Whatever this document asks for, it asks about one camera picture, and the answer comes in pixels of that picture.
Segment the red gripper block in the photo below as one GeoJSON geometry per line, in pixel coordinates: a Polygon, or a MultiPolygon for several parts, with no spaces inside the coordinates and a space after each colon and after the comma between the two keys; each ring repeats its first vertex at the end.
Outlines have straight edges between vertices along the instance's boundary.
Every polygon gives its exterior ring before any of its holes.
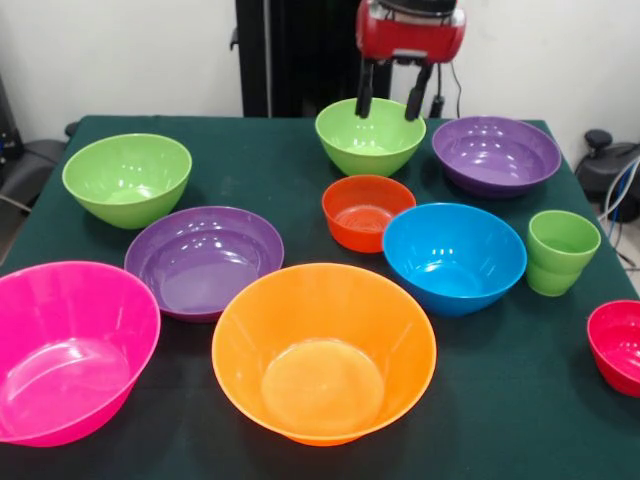
{"type": "Polygon", "coordinates": [[[374,61],[423,64],[409,93],[405,119],[420,116],[433,64],[452,61],[466,30],[456,1],[362,1],[356,14],[361,69],[355,114],[367,118],[373,98],[374,61]]]}

